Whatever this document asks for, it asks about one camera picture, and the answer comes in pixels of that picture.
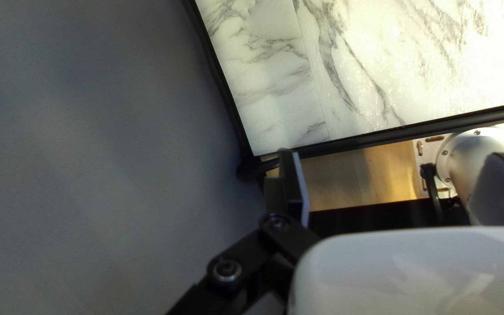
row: black frame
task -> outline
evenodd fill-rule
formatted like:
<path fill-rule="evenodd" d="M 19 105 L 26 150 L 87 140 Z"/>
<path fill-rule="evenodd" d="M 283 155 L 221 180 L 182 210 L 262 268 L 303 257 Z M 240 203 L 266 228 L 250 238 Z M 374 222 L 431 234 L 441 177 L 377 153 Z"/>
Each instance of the black frame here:
<path fill-rule="evenodd" d="M 203 23 L 198 6 L 195 0 L 182 0 L 182 2 L 186 6 L 190 19 L 203 44 L 209 68 L 217 82 L 229 118 L 235 129 L 242 157 L 242 164 L 237 170 L 237 175 L 242 179 L 257 178 L 258 174 L 276 168 L 277 160 L 261 161 L 260 156 L 254 156 L 236 104 L 234 103 L 234 98 L 223 74 L 217 55 L 215 54 L 213 44 L 207 34 L 207 28 Z M 292 149 L 298 152 L 301 159 L 306 159 L 360 148 L 385 145 L 393 142 L 435 136 L 437 134 L 466 131 L 499 123 L 504 123 L 504 105 Z"/>

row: gray surface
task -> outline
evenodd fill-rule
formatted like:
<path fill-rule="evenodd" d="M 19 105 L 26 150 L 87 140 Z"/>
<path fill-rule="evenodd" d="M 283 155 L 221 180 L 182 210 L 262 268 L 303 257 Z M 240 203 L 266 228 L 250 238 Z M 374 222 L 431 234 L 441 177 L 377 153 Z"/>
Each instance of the gray surface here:
<path fill-rule="evenodd" d="M 0 1 L 0 314 L 162 314 L 254 229 L 202 55 L 176 0 Z"/>

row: marble surface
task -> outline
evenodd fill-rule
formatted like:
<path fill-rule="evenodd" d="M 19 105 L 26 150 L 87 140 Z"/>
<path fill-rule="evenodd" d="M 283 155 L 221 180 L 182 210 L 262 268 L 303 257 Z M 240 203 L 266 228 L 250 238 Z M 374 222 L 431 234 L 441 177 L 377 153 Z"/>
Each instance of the marble surface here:
<path fill-rule="evenodd" d="M 255 154 L 329 140 L 290 0 L 198 0 Z"/>
<path fill-rule="evenodd" d="M 504 0 L 197 0 L 255 154 L 504 105 Z"/>

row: black metal bracket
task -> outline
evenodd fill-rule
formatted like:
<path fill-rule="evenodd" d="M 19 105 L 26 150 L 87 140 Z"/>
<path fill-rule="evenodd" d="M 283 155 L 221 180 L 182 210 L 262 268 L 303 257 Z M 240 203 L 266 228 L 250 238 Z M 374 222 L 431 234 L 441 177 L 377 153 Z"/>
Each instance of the black metal bracket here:
<path fill-rule="evenodd" d="M 295 264 L 319 240 L 288 215 L 265 215 L 258 230 L 209 263 L 167 315 L 242 314 L 270 290 L 286 302 Z"/>
<path fill-rule="evenodd" d="M 442 224 L 444 221 L 443 210 L 441 206 L 441 201 L 438 199 L 437 185 L 435 184 L 435 175 L 437 174 L 437 168 L 433 163 L 422 164 L 421 177 L 425 179 L 427 183 L 427 192 L 429 197 L 433 202 L 433 208 L 435 209 L 435 214 L 437 216 L 438 224 Z"/>
<path fill-rule="evenodd" d="M 279 177 L 264 185 L 268 213 L 259 228 L 211 260 L 207 275 L 168 315 L 242 314 L 268 291 L 287 301 L 295 265 L 320 240 L 301 224 L 304 197 L 293 154 L 279 153 Z"/>

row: slotted hole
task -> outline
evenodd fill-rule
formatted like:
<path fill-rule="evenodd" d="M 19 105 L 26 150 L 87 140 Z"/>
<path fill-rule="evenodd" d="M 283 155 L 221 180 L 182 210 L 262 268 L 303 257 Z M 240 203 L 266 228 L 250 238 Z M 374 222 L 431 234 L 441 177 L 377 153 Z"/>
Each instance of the slotted hole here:
<path fill-rule="evenodd" d="M 435 141 L 440 141 L 443 140 L 444 136 L 435 136 L 435 137 L 430 137 L 425 139 L 425 142 L 435 142 Z"/>

